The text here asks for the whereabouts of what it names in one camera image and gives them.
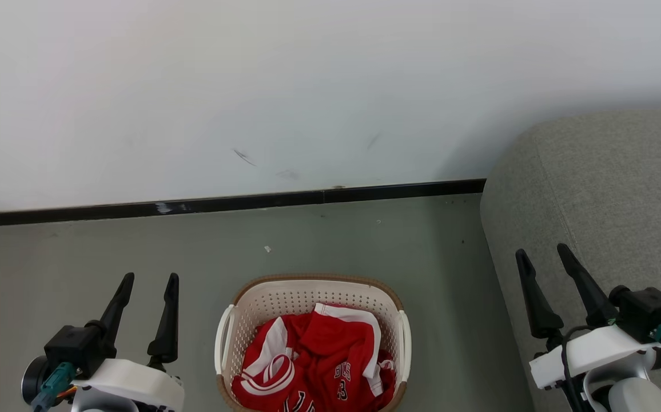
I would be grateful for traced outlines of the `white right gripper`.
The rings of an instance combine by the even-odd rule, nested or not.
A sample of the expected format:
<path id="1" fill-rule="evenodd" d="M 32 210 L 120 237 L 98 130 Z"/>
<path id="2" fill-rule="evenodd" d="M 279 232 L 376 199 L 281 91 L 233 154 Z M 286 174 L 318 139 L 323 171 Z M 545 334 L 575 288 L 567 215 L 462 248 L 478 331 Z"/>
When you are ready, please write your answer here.
<path id="1" fill-rule="evenodd" d="M 557 251 L 566 274 L 574 280 L 579 296 L 584 304 L 587 325 L 597 328 L 588 334 L 571 339 L 566 344 L 568 371 L 572 377 L 588 373 L 598 367 L 618 362 L 637 352 L 649 352 L 661 348 L 661 344 L 640 343 L 612 324 L 618 310 L 608 300 L 590 273 L 584 268 L 573 251 L 565 243 L 557 245 Z M 557 315 L 537 283 L 536 272 L 527 253 L 516 251 L 516 264 L 529 321 L 530 334 L 535 339 L 547 341 L 547 354 L 534 358 L 529 363 L 535 386 L 544 389 L 558 381 L 565 380 L 561 343 L 564 327 L 561 316 Z"/>

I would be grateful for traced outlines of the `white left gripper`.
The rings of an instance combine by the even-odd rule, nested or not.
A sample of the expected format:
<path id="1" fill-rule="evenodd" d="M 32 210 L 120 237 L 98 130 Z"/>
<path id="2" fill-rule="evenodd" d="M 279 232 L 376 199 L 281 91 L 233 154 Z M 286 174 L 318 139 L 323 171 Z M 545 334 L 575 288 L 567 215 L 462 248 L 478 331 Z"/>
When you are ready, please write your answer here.
<path id="1" fill-rule="evenodd" d="M 130 302 L 134 273 L 125 274 L 100 318 L 104 351 L 116 351 L 114 344 L 122 313 Z M 164 308 L 155 339 L 148 345 L 148 366 L 121 358 L 108 358 L 87 380 L 74 380 L 77 387 L 71 412 L 182 412 L 186 392 L 180 379 L 164 367 L 178 357 L 180 279 L 169 276 L 164 290 Z"/>

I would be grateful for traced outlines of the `red white basketball shorts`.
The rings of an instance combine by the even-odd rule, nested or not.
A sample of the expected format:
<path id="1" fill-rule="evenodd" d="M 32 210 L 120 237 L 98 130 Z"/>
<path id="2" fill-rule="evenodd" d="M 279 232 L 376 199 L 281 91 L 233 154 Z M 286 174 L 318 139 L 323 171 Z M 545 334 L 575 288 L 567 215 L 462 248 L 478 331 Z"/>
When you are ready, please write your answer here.
<path id="1" fill-rule="evenodd" d="M 305 381 L 316 397 L 307 412 L 381 412 L 396 391 L 396 365 L 370 311 L 317 303 L 300 339 Z"/>

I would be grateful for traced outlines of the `cream perforated laundry basket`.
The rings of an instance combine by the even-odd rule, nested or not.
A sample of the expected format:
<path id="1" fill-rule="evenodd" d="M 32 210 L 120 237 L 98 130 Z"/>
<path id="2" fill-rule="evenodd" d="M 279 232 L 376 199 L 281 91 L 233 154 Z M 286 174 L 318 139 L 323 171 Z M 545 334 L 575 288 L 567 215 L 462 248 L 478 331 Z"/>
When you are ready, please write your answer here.
<path id="1" fill-rule="evenodd" d="M 316 303 L 333 303 L 370 311 L 379 321 L 381 347 L 394 360 L 394 396 L 381 412 L 396 412 L 407 389 L 412 360 L 411 325 L 399 296 L 387 284 L 369 278 L 336 274 L 277 274 L 246 284 L 219 320 L 214 343 L 217 387 L 233 412 L 257 412 L 239 404 L 232 378 L 241 372 L 242 358 L 256 328 L 276 316 L 298 315 Z"/>

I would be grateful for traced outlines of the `grey fabric sofa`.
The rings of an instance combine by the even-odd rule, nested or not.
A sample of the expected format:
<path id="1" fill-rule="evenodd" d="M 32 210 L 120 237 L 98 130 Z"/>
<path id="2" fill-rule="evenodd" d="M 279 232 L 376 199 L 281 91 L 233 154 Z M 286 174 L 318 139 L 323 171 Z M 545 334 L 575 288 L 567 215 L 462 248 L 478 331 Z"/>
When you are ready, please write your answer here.
<path id="1" fill-rule="evenodd" d="M 570 412 L 560 390 L 535 386 L 532 338 L 516 268 L 526 251 L 563 332 L 586 311 L 560 261 L 565 243 L 605 293 L 661 291 L 661 109 L 621 110 L 535 125 L 488 175 L 480 218 L 535 412 Z"/>

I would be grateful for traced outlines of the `black wall baseboard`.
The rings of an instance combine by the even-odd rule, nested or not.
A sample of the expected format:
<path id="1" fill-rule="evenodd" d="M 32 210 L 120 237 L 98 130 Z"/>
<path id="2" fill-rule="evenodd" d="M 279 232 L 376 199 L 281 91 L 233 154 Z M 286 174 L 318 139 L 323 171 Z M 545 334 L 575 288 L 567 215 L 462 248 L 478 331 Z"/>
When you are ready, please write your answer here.
<path id="1" fill-rule="evenodd" d="M 31 209 L 0 213 L 0 227 L 69 221 L 148 218 L 196 213 L 221 213 L 245 209 L 286 208 L 310 204 L 358 203 L 383 199 L 405 199 L 482 193 L 485 179 L 431 183 L 291 191 L 268 195 L 176 199 L 161 203 L 103 204 L 79 208 Z"/>

